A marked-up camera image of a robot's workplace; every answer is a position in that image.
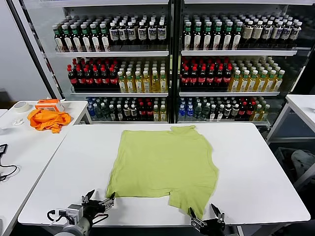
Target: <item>t-shirt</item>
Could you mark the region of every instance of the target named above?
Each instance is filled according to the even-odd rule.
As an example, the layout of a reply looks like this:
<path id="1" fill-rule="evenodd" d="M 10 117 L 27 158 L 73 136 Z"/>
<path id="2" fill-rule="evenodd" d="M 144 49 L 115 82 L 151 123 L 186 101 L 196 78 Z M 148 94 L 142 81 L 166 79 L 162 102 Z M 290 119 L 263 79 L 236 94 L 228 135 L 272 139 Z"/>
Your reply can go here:
<path id="1" fill-rule="evenodd" d="M 186 213 L 192 207 L 198 218 L 213 193 L 218 169 L 212 148 L 195 126 L 171 131 L 122 133 L 106 196 L 162 197 Z"/>

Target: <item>orange towel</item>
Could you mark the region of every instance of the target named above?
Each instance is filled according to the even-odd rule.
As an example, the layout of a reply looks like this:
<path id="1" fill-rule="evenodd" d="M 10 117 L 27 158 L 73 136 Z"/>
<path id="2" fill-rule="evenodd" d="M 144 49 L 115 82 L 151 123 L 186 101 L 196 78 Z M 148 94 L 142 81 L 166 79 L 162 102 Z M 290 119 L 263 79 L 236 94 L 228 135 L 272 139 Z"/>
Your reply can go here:
<path id="1" fill-rule="evenodd" d="M 71 122 L 71 116 L 66 112 L 47 110 L 33 110 L 28 115 L 30 125 L 36 130 L 51 129 L 53 133 L 59 133 L 63 125 Z"/>

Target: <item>table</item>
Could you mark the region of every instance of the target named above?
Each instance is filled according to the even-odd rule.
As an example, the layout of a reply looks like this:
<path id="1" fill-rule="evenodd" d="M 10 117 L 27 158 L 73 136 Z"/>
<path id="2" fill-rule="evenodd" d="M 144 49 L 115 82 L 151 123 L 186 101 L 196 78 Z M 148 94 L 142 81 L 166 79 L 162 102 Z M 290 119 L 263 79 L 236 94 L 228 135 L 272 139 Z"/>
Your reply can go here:
<path id="1" fill-rule="evenodd" d="M 313 131 L 315 132 L 315 95 L 287 95 L 287 103 L 282 109 L 279 117 L 274 123 L 271 131 L 267 136 L 267 143 L 270 144 L 274 141 L 277 132 L 281 128 L 281 124 L 286 119 L 291 109 L 298 115 L 298 117 Z M 309 137 L 294 137 L 292 140 L 307 140 Z M 294 183 L 296 190 L 301 189 L 312 176 L 315 175 L 315 164 L 313 164 L 302 176 L 300 176 Z"/>
<path id="2" fill-rule="evenodd" d="M 71 128 L 38 182 L 18 221 L 48 226 L 46 213 L 80 204 L 81 196 L 97 190 L 103 200 L 123 130 L 169 130 L 187 124 L 76 125 Z M 203 219 L 213 218 L 209 203 L 225 213 L 227 224 L 307 221 L 310 215 L 251 123 L 196 124 L 213 147 L 220 174 Z M 95 226 L 188 226 L 189 216 L 168 205 L 169 197 L 117 198 L 109 218 Z M 54 225 L 61 226 L 65 221 Z"/>
<path id="3" fill-rule="evenodd" d="M 34 109 L 35 101 L 28 101 L 32 107 L 23 113 L 16 113 L 13 108 L 0 118 L 0 144 L 8 144 L 6 154 L 1 158 L 3 165 L 15 164 L 19 171 L 6 182 L 0 182 L 0 236 L 8 236 L 17 217 L 37 184 L 43 171 L 50 162 L 58 146 L 70 127 L 80 122 L 86 114 L 87 101 L 64 101 L 65 111 L 72 121 L 62 127 L 59 134 L 50 130 L 37 131 L 30 126 L 27 115 Z M 12 122 L 23 118 L 24 123 L 13 126 Z"/>

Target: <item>juice bottle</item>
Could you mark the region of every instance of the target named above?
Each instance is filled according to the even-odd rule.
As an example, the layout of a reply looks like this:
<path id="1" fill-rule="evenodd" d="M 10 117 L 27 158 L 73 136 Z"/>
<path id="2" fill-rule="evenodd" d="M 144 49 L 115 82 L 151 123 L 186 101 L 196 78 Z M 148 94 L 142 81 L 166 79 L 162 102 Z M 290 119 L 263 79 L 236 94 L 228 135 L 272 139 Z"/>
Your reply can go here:
<path id="1" fill-rule="evenodd" d="M 246 88 L 246 85 L 247 85 L 248 79 L 249 79 L 249 74 L 250 74 L 249 70 L 244 70 L 244 75 L 243 75 L 243 77 L 241 77 L 241 79 L 238 83 L 238 86 L 237 86 L 238 92 L 244 92 L 245 91 L 245 88 Z"/>
<path id="2" fill-rule="evenodd" d="M 253 70 L 252 71 L 252 76 L 250 77 L 250 80 L 247 83 L 245 91 L 247 91 L 247 92 L 252 92 L 253 91 L 253 88 L 254 88 L 254 86 L 256 84 L 256 80 L 257 80 L 257 77 L 258 77 L 257 74 L 258 74 L 257 70 Z"/>
<path id="3" fill-rule="evenodd" d="M 272 92 L 277 92 L 281 83 L 282 83 L 282 77 L 284 76 L 285 71 L 284 70 L 280 70 L 278 73 L 278 76 L 276 77 L 274 84 L 271 87 L 271 91 Z"/>
<path id="4" fill-rule="evenodd" d="M 256 83 L 254 85 L 254 89 L 253 91 L 254 92 L 261 92 L 262 91 L 262 87 L 264 86 L 265 84 L 265 80 L 266 80 L 266 77 L 267 77 L 267 73 L 268 71 L 267 70 L 263 70 L 261 72 L 261 75 L 258 76 L 258 78 L 256 78 Z"/>
<path id="5" fill-rule="evenodd" d="M 269 76 L 266 78 L 264 87 L 262 87 L 262 92 L 270 92 L 271 86 L 274 83 L 274 78 L 276 75 L 275 70 L 271 70 Z"/>
<path id="6" fill-rule="evenodd" d="M 158 72 L 154 70 L 152 71 L 152 92 L 159 92 L 159 88 Z"/>
<path id="7" fill-rule="evenodd" d="M 239 70 L 235 71 L 234 76 L 231 79 L 229 87 L 228 87 L 229 91 L 235 92 L 237 90 L 237 86 L 238 86 L 238 83 L 240 80 L 240 74 L 241 74 L 241 71 L 239 71 Z"/>

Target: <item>white shelf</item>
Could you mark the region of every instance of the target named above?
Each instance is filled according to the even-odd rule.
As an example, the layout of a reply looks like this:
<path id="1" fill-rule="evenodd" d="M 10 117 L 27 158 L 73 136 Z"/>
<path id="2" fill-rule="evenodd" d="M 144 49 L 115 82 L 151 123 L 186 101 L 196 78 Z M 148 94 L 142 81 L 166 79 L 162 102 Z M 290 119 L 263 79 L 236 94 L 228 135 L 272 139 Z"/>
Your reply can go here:
<path id="1" fill-rule="evenodd" d="M 43 0 L 41 7 L 75 7 L 75 6 L 120 6 L 120 5 L 166 5 L 168 0 Z"/>
<path id="2" fill-rule="evenodd" d="M 150 92 L 150 93 L 129 93 L 129 92 L 72 92 L 73 98 L 82 97 L 167 97 L 166 92 Z"/>
<path id="3" fill-rule="evenodd" d="M 182 56 L 293 56 L 296 50 L 184 50 Z"/>
<path id="4" fill-rule="evenodd" d="M 313 5 L 314 0 L 185 0 L 185 4 L 289 4 Z"/>
<path id="5" fill-rule="evenodd" d="M 126 52 L 75 52 L 56 53 L 61 58 L 92 58 L 92 57 L 167 57 L 168 51 L 126 51 Z"/>
<path id="6" fill-rule="evenodd" d="M 280 92 L 180 92 L 180 97 L 217 97 L 217 96 L 228 96 L 228 97 L 251 97 L 251 96 L 277 96 Z"/>

